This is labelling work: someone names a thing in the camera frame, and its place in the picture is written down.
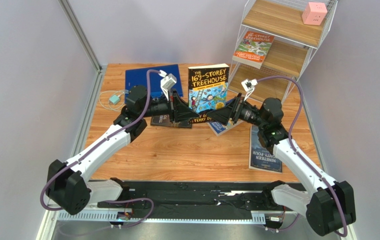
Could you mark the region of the blue 91-Storey Treehouse book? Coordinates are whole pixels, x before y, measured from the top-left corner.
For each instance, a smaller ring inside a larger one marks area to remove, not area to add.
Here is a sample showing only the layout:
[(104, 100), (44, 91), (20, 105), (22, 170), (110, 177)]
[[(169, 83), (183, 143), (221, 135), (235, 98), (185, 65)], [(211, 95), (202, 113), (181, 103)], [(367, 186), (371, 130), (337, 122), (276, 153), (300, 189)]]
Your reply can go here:
[(238, 126), (242, 122), (243, 122), (242, 120), (239, 120), (236, 123), (232, 123), (232, 121), (229, 120), (227, 125), (223, 125), (217, 121), (214, 121), (214, 122), (210, 121), (207, 124), (212, 129), (212, 131), (215, 133), (215, 135), (218, 137), (218, 136), (224, 134), (225, 132), (229, 131), (230, 129)]

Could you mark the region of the black 169-Storey Treehouse book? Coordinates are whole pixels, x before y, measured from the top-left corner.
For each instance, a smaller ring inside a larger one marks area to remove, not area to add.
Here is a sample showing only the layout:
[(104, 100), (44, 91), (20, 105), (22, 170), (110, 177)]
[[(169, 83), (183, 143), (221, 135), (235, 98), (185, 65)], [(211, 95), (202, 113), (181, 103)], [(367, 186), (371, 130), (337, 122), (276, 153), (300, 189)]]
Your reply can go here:
[(189, 123), (210, 122), (207, 113), (226, 105), (229, 71), (226, 63), (188, 68), (188, 106), (199, 114)]

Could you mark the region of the orange 78-Storey Treehouse book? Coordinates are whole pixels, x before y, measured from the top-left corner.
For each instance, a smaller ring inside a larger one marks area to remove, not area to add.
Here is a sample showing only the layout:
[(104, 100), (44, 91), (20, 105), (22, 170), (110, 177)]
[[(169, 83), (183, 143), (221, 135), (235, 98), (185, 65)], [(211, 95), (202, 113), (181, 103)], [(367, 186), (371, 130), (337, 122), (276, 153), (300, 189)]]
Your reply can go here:
[(247, 31), (236, 47), (232, 60), (261, 69), (274, 42), (274, 36), (256, 31)]

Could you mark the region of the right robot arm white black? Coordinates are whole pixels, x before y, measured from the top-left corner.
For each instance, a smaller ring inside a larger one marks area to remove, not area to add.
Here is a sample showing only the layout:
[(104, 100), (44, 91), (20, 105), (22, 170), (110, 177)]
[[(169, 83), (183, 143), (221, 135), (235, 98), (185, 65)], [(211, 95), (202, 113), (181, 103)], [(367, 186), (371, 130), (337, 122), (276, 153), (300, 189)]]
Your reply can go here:
[(279, 99), (269, 97), (256, 107), (239, 94), (207, 116), (222, 124), (242, 120), (257, 127), (261, 146), (284, 163), (305, 189), (296, 190), (275, 181), (263, 189), (269, 204), (297, 212), (319, 236), (338, 233), (340, 229), (341, 235), (346, 235), (347, 226), (356, 221), (353, 187), (329, 176), (299, 148), (281, 123), (284, 113)]

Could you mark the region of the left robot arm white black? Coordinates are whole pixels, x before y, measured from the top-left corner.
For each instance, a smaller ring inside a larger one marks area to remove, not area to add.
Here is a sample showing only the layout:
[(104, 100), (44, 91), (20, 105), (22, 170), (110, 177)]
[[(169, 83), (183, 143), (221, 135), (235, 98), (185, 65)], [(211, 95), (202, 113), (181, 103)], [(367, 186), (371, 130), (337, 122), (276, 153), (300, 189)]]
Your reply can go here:
[(173, 123), (199, 116), (175, 90), (169, 96), (152, 98), (145, 86), (132, 87), (126, 105), (101, 137), (67, 161), (57, 159), (50, 164), (42, 195), (57, 204), (56, 210), (65, 210), (70, 215), (78, 214), (89, 204), (118, 200), (124, 188), (119, 180), (91, 180), (92, 175), (144, 131), (146, 117), (161, 115), (169, 115)]

